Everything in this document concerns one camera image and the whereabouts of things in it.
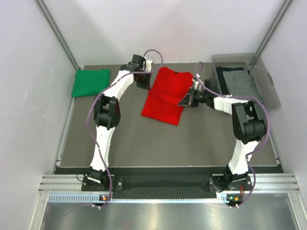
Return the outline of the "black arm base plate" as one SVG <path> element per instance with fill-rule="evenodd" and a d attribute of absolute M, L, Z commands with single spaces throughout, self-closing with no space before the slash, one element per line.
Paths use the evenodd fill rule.
<path fill-rule="evenodd" d="M 204 192 L 247 191 L 252 188 L 250 177 L 245 174 L 242 179 L 231 181 L 224 175 L 212 174 L 119 174 L 112 176 L 112 182 L 107 176 L 99 182 L 90 176 L 83 178 L 81 191 L 126 192 L 132 189 L 200 189 Z"/>

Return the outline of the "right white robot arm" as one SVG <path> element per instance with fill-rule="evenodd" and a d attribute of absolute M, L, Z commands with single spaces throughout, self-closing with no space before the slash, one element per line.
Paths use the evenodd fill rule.
<path fill-rule="evenodd" d="M 206 104 L 213 110 L 232 117 L 236 138 L 232 158 L 226 165 L 223 177 L 211 176 L 209 184 L 216 192 L 234 190 L 247 182 L 252 152 L 268 131 L 263 106 L 254 99 L 219 94 L 216 79 L 201 81 L 199 75 L 196 75 L 192 81 L 192 86 L 178 103 L 179 106 L 197 107 L 199 104 Z"/>

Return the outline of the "red t shirt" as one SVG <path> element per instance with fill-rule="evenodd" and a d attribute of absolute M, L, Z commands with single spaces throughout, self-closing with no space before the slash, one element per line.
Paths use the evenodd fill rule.
<path fill-rule="evenodd" d="M 193 75 L 189 72 L 160 68 L 141 115 L 177 126 L 184 109 L 178 103 L 192 86 L 192 78 Z"/>

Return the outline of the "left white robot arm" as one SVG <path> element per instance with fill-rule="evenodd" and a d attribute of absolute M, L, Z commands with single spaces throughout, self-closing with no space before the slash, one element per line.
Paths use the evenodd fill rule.
<path fill-rule="evenodd" d="M 91 106 L 96 134 L 95 149 L 89 172 L 83 176 L 83 191 L 106 191 L 110 188 L 109 150 L 116 126 L 120 122 L 119 101 L 126 89 L 133 83 L 139 88 L 149 89 L 153 61 L 140 55 L 133 55 L 132 61 L 120 67 L 109 87 L 103 90 Z"/>

